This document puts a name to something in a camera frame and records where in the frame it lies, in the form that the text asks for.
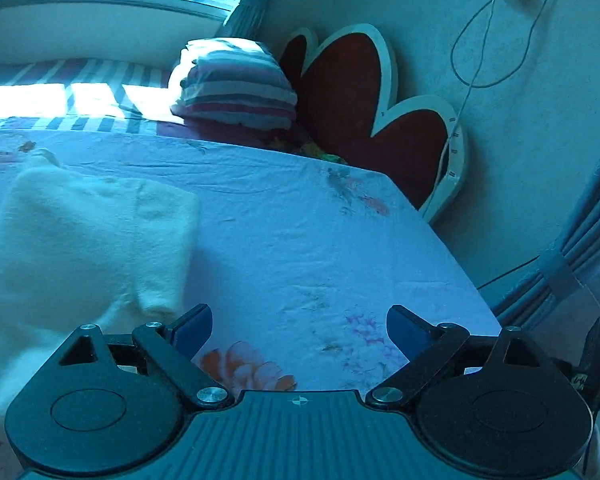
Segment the cream knit sweater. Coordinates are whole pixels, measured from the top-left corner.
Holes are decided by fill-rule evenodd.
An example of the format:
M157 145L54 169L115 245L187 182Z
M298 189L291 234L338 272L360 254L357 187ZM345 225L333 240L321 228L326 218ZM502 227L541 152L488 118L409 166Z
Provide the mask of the cream knit sweater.
M76 326L176 317L199 217L191 192L31 154L0 210L0 439L9 403Z

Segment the red heart-shaped headboard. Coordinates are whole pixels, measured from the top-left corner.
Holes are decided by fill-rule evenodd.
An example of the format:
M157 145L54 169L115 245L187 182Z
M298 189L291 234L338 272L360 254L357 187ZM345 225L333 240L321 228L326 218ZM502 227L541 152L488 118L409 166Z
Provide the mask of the red heart-shaped headboard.
M455 200L468 168L460 115L440 96L398 98L389 41L371 24L325 40L295 30L279 64L297 93L297 124L320 150L385 174L428 223Z

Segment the striped mattress sheet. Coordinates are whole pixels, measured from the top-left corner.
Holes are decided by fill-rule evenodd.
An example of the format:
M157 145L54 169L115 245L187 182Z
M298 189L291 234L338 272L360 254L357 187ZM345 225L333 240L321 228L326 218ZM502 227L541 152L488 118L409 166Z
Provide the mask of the striped mattress sheet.
M100 58L0 64L0 130L163 134L171 113L169 74Z

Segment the striped folded quilt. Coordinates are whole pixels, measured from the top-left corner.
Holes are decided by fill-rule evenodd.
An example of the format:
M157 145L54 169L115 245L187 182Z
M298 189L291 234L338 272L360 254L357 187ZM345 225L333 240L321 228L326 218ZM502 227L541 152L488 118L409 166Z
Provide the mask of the striped folded quilt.
M267 47L244 38L190 40L168 82L171 112L254 130L289 129L297 95Z

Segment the teal tied curtain right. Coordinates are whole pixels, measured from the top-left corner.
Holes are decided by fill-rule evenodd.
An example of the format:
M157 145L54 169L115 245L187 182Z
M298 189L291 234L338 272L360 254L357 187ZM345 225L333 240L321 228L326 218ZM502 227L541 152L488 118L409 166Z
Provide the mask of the teal tied curtain right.
M501 326L532 330L600 270L600 159L562 232L535 263L493 308Z

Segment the floral white bed sheet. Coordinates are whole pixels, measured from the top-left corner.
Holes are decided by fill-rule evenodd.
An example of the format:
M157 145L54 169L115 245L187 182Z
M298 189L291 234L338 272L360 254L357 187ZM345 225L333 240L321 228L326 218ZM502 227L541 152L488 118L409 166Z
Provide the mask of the floral white bed sheet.
M429 224L383 174L279 152L97 132L0 131L0 210L32 153L93 177L195 194L181 309L128 330L85 323L9 403L3 437L30 479L455 479L406 418L362 394L404 364L386 330L407 307L500 329ZM208 304L193 362L227 406L190 406L132 341Z

